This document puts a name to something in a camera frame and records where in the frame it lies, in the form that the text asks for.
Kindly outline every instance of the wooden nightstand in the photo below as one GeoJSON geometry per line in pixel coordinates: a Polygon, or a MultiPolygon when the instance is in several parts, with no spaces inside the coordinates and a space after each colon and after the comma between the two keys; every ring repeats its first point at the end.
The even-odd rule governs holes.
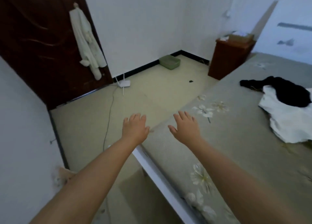
{"type": "Polygon", "coordinates": [[[208,75],[219,80],[227,76],[246,61],[255,43],[256,41],[238,43],[217,39],[208,75]]]}

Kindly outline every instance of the person's right arm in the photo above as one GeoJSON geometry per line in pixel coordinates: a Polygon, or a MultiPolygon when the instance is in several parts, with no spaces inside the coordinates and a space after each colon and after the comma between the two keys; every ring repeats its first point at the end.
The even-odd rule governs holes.
{"type": "Polygon", "coordinates": [[[194,117],[179,111],[174,118],[177,128],[169,125],[170,132],[198,158],[242,224],[304,223],[272,191],[260,186],[255,178],[204,141],[194,117]]]}

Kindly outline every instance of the hanging garment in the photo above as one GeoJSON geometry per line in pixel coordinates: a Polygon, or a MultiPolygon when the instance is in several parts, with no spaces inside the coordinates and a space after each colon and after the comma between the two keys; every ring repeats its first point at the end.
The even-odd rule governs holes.
{"type": "Polygon", "coordinates": [[[270,114],[270,126],[276,136],[285,143],[312,140],[312,104],[305,108],[286,105],[271,86],[264,86],[263,92],[259,107],[270,114]]]}
{"type": "Polygon", "coordinates": [[[78,5],[74,4],[75,9],[69,12],[74,35],[83,66],[89,66],[96,80],[100,80],[102,74],[99,67],[107,66],[104,55],[95,40],[91,25],[78,5]]]}
{"type": "Polygon", "coordinates": [[[240,85],[259,91],[262,91],[265,85],[271,85],[276,90],[277,99],[289,106],[307,107],[312,102],[307,89],[281,77],[270,76],[262,81],[241,80],[240,85]]]}

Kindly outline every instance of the power cord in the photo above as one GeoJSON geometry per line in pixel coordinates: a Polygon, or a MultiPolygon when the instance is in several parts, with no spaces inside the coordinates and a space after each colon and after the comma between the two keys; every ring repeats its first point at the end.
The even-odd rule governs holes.
{"type": "Polygon", "coordinates": [[[114,94],[115,94],[115,91],[117,90],[117,88],[119,88],[118,86],[115,86],[115,85],[110,85],[110,86],[113,86],[113,87],[116,87],[116,88],[113,91],[113,100],[112,100],[112,104],[111,104],[111,107],[110,107],[110,112],[109,112],[109,115],[108,115],[107,129],[106,129],[105,138],[104,138],[104,142],[103,142],[103,151],[104,151],[105,141],[106,141],[106,137],[107,137],[107,133],[108,133],[108,128],[110,126],[110,114],[111,114],[112,106],[113,106],[113,103],[114,103],[114,100],[115,100],[114,94]]]}

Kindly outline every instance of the person's left hand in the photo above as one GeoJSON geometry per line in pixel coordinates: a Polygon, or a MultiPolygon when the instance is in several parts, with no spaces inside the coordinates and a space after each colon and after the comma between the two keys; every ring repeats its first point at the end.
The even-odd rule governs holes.
{"type": "Polygon", "coordinates": [[[149,134],[149,126],[145,127],[146,115],[141,117],[140,113],[132,114],[124,119],[122,127],[122,139],[131,142],[133,145],[138,146],[143,143],[149,134]]]}

